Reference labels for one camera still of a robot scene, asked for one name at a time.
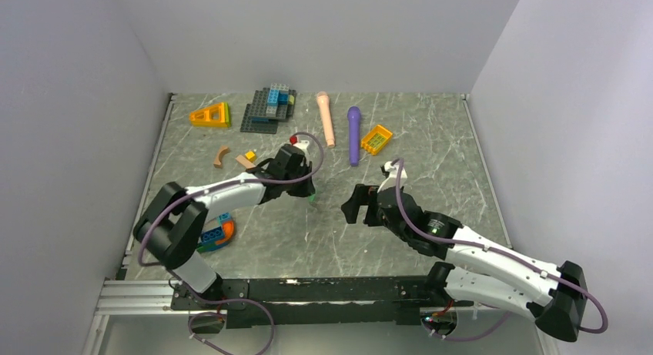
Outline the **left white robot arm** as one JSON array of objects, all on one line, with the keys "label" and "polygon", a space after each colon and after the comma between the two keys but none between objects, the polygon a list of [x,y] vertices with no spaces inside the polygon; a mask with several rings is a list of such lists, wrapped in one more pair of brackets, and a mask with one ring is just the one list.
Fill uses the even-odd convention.
[{"label": "left white robot arm", "polygon": [[285,144],[273,158],[212,185],[184,188],[176,182],[165,184],[136,222],[134,238],[142,250],[192,288],[190,296],[198,306],[214,307],[223,295],[223,279],[196,249],[206,222],[283,193],[312,196],[309,147],[306,140]]}]

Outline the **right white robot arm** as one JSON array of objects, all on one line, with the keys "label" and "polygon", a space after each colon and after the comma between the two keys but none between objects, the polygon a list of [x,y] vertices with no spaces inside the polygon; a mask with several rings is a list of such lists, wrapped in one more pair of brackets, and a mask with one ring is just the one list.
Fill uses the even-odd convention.
[{"label": "right white robot arm", "polygon": [[476,301],[533,321],[546,334],[575,342],[588,298],[583,269],[532,259],[494,243],[443,213],[419,207],[414,198],[390,187],[357,184],[340,207],[349,224],[366,206],[367,226],[383,226],[413,250],[439,260],[424,286],[434,305]]}]

